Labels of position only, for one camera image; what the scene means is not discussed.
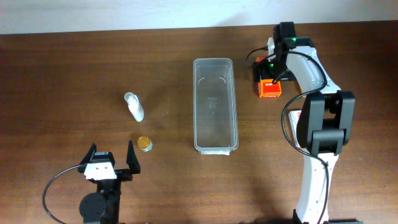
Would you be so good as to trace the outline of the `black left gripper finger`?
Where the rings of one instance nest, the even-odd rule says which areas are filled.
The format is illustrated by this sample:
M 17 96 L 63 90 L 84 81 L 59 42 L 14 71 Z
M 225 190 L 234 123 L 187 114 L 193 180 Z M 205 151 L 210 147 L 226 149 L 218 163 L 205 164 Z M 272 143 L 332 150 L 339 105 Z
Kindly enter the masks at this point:
M 131 171 L 131 174 L 140 174 L 141 173 L 141 166 L 139 164 L 139 161 L 137 160 L 135 151 L 134 151 L 134 146 L 132 141 L 129 141 L 128 147 L 127 147 L 127 157 L 126 157 L 126 164 L 129 166 L 129 170 Z
M 81 160 L 80 165 L 89 163 L 92 160 L 92 157 L 94 156 L 95 153 L 96 153 L 96 144 L 93 143 L 87 154 Z

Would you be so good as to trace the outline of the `orange medicine box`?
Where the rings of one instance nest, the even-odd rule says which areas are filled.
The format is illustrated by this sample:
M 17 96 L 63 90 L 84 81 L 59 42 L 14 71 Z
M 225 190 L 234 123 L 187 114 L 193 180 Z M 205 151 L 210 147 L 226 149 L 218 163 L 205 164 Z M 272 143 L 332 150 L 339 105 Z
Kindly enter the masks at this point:
M 264 57 L 257 57 L 255 62 L 264 60 Z M 259 98 L 278 98 L 281 93 L 281 85 L 279 82 L 273 83 L 274 64 L 268 61 L 260 65 L 261 81 L 257 84 L 257 92 Z

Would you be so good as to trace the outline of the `white Panadol box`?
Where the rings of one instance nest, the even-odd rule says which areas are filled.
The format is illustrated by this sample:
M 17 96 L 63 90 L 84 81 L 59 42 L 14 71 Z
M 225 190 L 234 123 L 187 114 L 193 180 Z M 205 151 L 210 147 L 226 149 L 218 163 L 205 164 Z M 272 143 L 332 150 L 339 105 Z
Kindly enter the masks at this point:
M 300 110 L 293 110 L 289 112 L 289 122 L 292 129 L 292 135 L 294 138 L 294 143 L 297 147 L 300 147 L 300 144 L 297 139 L 297 125 L 300 118 L 301 111 Z

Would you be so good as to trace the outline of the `white lotion bottle clear cap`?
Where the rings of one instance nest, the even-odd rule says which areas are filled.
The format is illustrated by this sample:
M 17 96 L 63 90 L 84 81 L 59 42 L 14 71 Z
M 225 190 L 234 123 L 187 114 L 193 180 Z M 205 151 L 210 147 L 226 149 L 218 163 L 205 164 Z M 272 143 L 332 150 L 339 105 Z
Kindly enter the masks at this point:
M 124 99 L 127 103 L 128 109 L 131 112 L 131 114 L 133 115 L 134 119 L 137 122 L 141 122 L 144 119 L 144 109 L 143 109 L 138 97 L 131 92 L 127 92 L 124 95 Z

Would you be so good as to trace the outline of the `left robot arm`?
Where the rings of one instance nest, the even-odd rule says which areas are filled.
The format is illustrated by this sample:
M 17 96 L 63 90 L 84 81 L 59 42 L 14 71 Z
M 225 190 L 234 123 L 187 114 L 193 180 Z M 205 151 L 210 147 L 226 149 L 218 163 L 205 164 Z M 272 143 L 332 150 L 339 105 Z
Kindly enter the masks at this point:
M 96 184 L 96 192 L 86 195 L 80 202 L 79 212 L 84 223 L 119 222 L 121 184 L 141 173 L 132 141 L 127 147 L 126 164 L 127 169 L 115 169 L 113 154 L 98 152 L 96 145 L 91 145 L 78 168 L 86 180 Z

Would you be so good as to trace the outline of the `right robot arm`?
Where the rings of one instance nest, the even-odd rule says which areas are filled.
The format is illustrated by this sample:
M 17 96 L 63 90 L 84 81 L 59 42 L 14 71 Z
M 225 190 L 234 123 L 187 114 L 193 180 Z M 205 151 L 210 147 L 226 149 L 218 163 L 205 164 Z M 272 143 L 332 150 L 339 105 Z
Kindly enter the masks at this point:
M 296 121 L 291 121 L 293 136 L 287 142 L 303 154 L 304 168 L 300 198 L 294 208 L 294 223 L 329 223 L 328 197 L 334 166 L 347 145 L 355 106 L 355 97 L 336 85 L 321 65 L 315 45 L 309 37 L 296 35 L 293 22 L 281 22 L 263 48 L 266 57 L 252 63 L 259 95 L 265 94 L 265 82 L 280 86 L 296 81 L 301 93 L 289 100 L 281 118 L 292 116 L 288 107 L 304 99 Z

